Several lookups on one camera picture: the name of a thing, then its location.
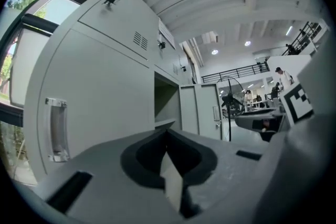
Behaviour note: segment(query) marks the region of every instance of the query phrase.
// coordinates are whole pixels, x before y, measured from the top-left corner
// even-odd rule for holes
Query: desk
[[[260,104],[261,103],[265,103],[265,102],[267,102],[267,100],[253,102],[253,103],[248,103],[248,104],[245,105],[245,112],[247,112],[247,107],[248,106],[253,106],[255,104],[255,105],[257,105],[257,108],[260,109]]]

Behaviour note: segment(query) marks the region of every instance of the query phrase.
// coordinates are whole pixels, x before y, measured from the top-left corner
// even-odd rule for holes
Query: door
[[[154,129],[153,72],[113,49],[118,46],[74,30],[60,44],[37,113],[46,174],[89,147]]]
[[[162,42],[165,43],[165,47],[161,48],[158,45],[152,47],[153,62],[158,68],[173,78],[178,79],[180,66],[177,65],[178,55],[176,50],[170,45],[164,36],[162,36],[161,39]]]
[[[79,21],[127,46],[146,60],[157,46],[159,18],[143,0],[100,0]]]
[[[180,102],[183,131],[223,139],[217,84],[180,86]]]

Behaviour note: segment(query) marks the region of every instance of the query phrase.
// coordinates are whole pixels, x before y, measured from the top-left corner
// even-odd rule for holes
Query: fan stand
[[[230,87],[230,93],[232,94],[232,89],[231,89],[231,82],[230,80],[228,79],[228,82],[229,82],[229,87]],[[227,104],[227,112],[228,112],[228,119],[229,119],[229,142],[231,142],[231,110],[230,110],[230,105],[231,105],[231,102],[229,102]]]
[[[226,105],[227,108],[227,118],[229,120],[229,142],[231,142],[231,116],[230,116],[230,104]]]

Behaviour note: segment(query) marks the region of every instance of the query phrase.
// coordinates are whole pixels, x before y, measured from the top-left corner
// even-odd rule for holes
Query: black slot
[[[248,159],[253,159],[255,161],[260,160],[261,154],[253,153],[253,152],[248,152],[248,151],[237,151],[236,155]]]
[[[92,175],[86,172],[76,172],[47,200],[47,204],[65,214],[91,178]]]

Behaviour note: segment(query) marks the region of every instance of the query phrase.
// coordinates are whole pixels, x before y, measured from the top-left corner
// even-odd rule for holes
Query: window frame
[[[0,39],[1,68],[4,64],[4,60],[6,58],[8,49],[12,44],[12,41],[15,39],[15,37],[20,33],[22,29],[26,28],[39,34],[50,37],[52,33],[55,31],[55,29],[58,27],[58,24],[55,24],[53,22],[50,22],[48,20],[33,15],[36,11],[38,11],[40,8],[46,5],[49,1],[51,0],[34,0],[26,8],[24,8],[21,11],[21,13],[15,18],[15,20],[10,24],[8,29],[5,31],[3,37]],[[86,0],[70,0],[70,1],[73,1],[81,5]],[[23,108],[15,107],[10,104],[0,103],[0,116],[1,116],[0,119],[3,122],[22,127]]]

